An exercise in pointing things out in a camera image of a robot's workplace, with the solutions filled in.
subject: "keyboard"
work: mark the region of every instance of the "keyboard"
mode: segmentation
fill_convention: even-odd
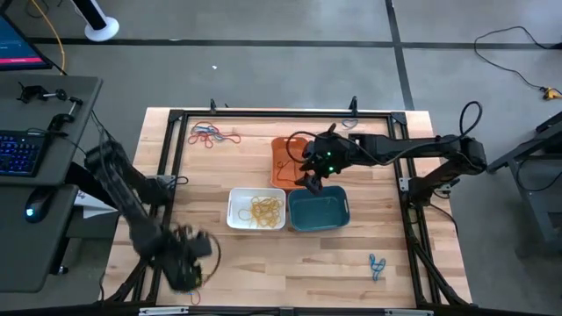
[[[46,149],[43,133],[0,131],[0,176],[35,176]]]

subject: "computer mouse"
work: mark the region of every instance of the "computer mouse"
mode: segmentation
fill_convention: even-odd
[[[35,189],[25,204],[25,220],[29,223],[41,222],[49,212],[49,206],[55,192],[55,187],[38,187]]]

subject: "white bowl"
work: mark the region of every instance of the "white bowl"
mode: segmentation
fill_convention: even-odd
[[[283,207],[279,211],[280,220],[275,227],[259,227],[255,220],[247,220],[247,218],[241,219],[238,215],[240,210],[249,210],[252,208],[251,199],[254,197],[278,198],[283,201]],[[236,229],[279,230],[285,225],[286,204],[287,196],[281,189],[234,188],[230,190],[230,196],[228,197],[227,224]]]

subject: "gray desk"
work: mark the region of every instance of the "gray desk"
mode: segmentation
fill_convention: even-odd
[[[41,222],[28,223],[25,203],[33,187],[2,187],[0,214],[0,292],[37,292],[45,283],[54,255],[65,234],[75,185],[63,185],[53,198],[49,213]]]
[[[65,124],[61,131],[68,134],[67,139],[76,144],[80,142],[90,112],[101,88],[101,79],[95,77],[62,75],[24,75],[6,73],[0,75],[0,129],[24,131],[28,128],[47,129],[54,115],[68,113],[72,104],[50,98],[47,101],[33,100],[24,104],[19,97],[19,84],[25,86],[41,85],[49,92],[64,89],[69,97],[78,97],[84,104],[75,110],[74,123]],[[75,146],[63,139],[54,138],[49,146],[36,177],[0,176],[0,185],[60,185],[72,162]]]

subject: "yellow cable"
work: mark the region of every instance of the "yellow cable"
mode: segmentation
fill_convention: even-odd
[[[43,19],[45,20],[45,22],[47,22],[47,24],[49,25],[49,27],[51,28],[51,31],[53,31],[53,34],[56,38],[56,41],[59,42],[59,48],[61,49],[61,58],[62,58],[62,64],[61,64],[61,69],[62,71],[64,71],[64,67],[66,66],[66,56],[64,54],[64,48],[62,47],[62,42],[61,42],[61,38],[59,37],[59,33],[56,32],[56,30],[54,29],[53,24],[51,23],[51,21],[49,20],[49,18],[47,18],[47,15],[45,14],[45,12],[43,12],[43,10],[37,5],[37,3],[35,2],[35,0],[31,0],[31,2],[33,3],[33,5],[35,5],[35,8],[37,8],[37,10],[41,13],[41,16],[43,17]]]

